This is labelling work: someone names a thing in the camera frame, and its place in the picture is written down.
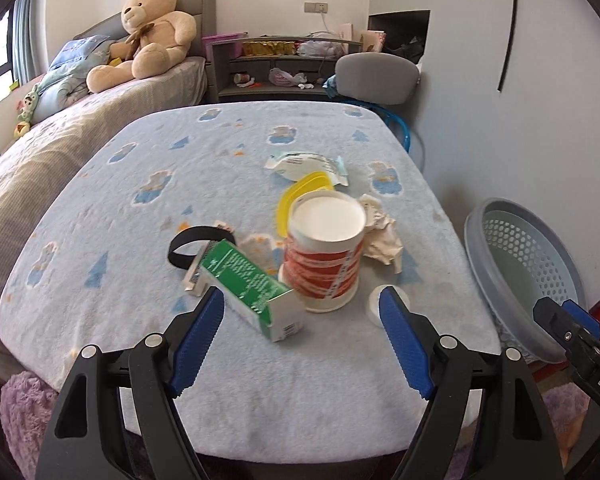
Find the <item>crumpled tissue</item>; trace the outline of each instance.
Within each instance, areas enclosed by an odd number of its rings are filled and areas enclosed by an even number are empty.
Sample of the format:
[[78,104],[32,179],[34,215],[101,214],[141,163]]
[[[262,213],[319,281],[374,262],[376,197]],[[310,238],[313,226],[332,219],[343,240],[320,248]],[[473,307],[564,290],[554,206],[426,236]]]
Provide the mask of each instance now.
[[402,249],[404,248],[397,231],[395,219],[382,210],[382,203],[371,195],[364,194],[358,202],[365,209],[365,237],[362,254],[385,265],[394,264],[396,274],[402,272]]

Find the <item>yellow lid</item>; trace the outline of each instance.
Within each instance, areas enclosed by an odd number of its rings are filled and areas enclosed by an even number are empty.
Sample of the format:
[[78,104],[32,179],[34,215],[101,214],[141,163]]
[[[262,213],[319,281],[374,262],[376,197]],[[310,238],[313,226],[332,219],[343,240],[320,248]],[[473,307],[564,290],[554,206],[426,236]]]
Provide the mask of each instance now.
[[289,220],[289,209],[293,201],[305,193],[318,191],[319,189],[333,190],[331,180],[324,171],[309,173],[284,192],[280,197],[278,210],[276,211],[277,231],[280,237],[286,238],[286,224]]

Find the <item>red and white cup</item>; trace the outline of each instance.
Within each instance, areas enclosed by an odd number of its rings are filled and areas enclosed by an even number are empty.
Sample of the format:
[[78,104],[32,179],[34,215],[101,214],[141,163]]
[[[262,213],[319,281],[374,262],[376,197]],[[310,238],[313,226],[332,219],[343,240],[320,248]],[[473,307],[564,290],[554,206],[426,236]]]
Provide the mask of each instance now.
[[358,289],[364,208],[352,197],[321,189],[291,204],[284,263],[278,273],[310,312],[347,304]]

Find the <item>blue gripper pad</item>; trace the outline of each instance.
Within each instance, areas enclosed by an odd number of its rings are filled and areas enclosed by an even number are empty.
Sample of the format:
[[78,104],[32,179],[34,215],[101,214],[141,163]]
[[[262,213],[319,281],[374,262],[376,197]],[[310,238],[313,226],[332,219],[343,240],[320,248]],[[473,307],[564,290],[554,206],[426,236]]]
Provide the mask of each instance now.
[[179,397],[196,380],[223,316],[224,295],[216,290],[173,355],[170,386],[175,397]]
[[574,301],[567,300],[562,304],[562,309],[573,317],[574,320],[596,339],[600,339],[600,324],[588,312],[578,306]]
[[400,303],[402,301],[394,298],[392,288],[385,287],[380,293],[380,321],[384,325],[391,346],[394,347],[395,356],[398,358],[407,383],[414,390],[418,390],[423,399],[429,400],[434,389],[429,374],[429,357],[398,306],[397,301]]

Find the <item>blue chair frame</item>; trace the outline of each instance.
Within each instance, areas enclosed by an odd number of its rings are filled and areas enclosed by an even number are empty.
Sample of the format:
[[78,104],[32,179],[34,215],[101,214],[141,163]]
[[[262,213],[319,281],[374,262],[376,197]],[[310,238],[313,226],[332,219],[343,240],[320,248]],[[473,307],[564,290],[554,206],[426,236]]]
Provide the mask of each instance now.
[[405,123],[402,118],[393,112],[390,112],[384,107],[380,105],[376,105],[373,103],[367,103],[366,101],[358,101],[357,99],[347,99],[343,101],[349,105],[359,106],[361,108],[366,108],[367,110],[371,110],[372,112],[378,114],[378,116],[384,121],[384,124],[391,129],[392,123],[397,124],[397,126],[402,131],[402,146],[404,151],[409,153],[409,149],[411,148],[411,132],[407,123]]

